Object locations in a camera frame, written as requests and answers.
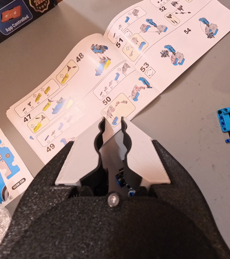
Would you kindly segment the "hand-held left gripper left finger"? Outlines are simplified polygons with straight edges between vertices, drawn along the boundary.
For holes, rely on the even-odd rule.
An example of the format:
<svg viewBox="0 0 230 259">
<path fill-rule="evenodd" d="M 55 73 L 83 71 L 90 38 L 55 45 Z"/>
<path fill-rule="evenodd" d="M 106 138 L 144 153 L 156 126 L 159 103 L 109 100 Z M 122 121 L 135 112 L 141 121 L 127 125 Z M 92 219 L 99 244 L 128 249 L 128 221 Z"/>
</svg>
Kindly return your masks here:
<svg viewBox="0 0 230 259">
<path fill-rule="evenodd" d="M 95 187 L 101 180 L 100 148 L 105 131 L 105 118 L 100 117 L 76 137 L 58 174 L 55 185 Z"/>
</svg>

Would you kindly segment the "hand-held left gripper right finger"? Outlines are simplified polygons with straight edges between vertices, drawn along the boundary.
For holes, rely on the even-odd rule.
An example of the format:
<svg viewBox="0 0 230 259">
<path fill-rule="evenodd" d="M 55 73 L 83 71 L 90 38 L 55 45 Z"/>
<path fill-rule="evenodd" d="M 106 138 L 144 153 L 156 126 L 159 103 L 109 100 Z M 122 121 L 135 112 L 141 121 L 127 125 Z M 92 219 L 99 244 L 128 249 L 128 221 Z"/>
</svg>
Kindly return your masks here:
<svg viewBox="0 0 230 259">
<path fill-rule="evenodd" d="M 124 158 L 124 179 L 133 189 L 153 184 L 170 184 L 169 176 L 152 143 L 152 138 L 127 118 L 121 118 L 123 144 L 127 151 Z"/>
</svg>

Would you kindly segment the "small black blue brick assembly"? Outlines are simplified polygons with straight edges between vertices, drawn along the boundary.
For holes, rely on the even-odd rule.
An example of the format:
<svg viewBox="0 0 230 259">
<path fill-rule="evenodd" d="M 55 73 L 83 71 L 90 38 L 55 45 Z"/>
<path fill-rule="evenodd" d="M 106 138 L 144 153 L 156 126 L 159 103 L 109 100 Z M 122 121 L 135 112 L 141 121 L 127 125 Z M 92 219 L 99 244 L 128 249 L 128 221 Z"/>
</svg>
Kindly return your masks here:
<svg viewBox="0 0 230 259">
<path fill-rule="evenodd" d="M 116 178 L 116 181 L 117 181 L 117 184 L 122 188 L 124 186 L 126 186 L 128 188 L 128 196 L 129 197 L 132 197 L 135 195 L 135 190 L 130 187 L 128 185 L 128 183 L 125 181 L 125 178 L 124 178 L 124 168 L 120 168 L 119 169 L 119 173 L 115 175 L 115 178 Z"/>
</svg>

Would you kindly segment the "blue and grey sticker sheet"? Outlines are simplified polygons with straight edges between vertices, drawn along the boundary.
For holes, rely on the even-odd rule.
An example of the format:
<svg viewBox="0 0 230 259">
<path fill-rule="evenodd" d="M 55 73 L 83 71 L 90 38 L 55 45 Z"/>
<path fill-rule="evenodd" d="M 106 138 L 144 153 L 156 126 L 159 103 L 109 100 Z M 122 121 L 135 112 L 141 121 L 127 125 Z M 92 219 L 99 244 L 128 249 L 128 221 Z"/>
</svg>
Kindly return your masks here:
<svg viewBox="0 0 230 259">
<path fill-rule="evenodd" d="M 6 206 L 23 193 L 33 176 L 0 129 L 0 203 Z"/>
</svg>

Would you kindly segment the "open white instruction booklet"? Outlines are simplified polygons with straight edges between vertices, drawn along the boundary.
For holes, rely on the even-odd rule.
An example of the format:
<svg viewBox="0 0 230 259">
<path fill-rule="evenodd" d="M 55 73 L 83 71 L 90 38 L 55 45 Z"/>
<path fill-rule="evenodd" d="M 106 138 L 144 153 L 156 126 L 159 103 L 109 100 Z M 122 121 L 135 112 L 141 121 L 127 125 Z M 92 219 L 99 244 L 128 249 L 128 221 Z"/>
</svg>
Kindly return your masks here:
<svg viewBox="0 0 230 259">
<path fill-rule="evenodd" d="M 229 31 L 219 1 L 139 2 L 76 44 L 7 117 L 44 164 L 103 116 L 106 142 Z"/>
</svg>

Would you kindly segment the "dark printed cardboard box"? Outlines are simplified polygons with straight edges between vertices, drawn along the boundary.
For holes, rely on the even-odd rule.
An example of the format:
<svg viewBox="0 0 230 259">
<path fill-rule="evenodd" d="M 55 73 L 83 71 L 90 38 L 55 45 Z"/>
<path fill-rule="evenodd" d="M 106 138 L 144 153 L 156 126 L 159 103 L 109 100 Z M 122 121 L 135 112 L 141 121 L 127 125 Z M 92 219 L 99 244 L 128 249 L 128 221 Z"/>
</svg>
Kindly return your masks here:
<svg viewBox="0 0 230 259">
<path fill-rule="evenodd" d="M 56 5 L 56 0 L 0 0 L 0 43 Z"/>
</svg>

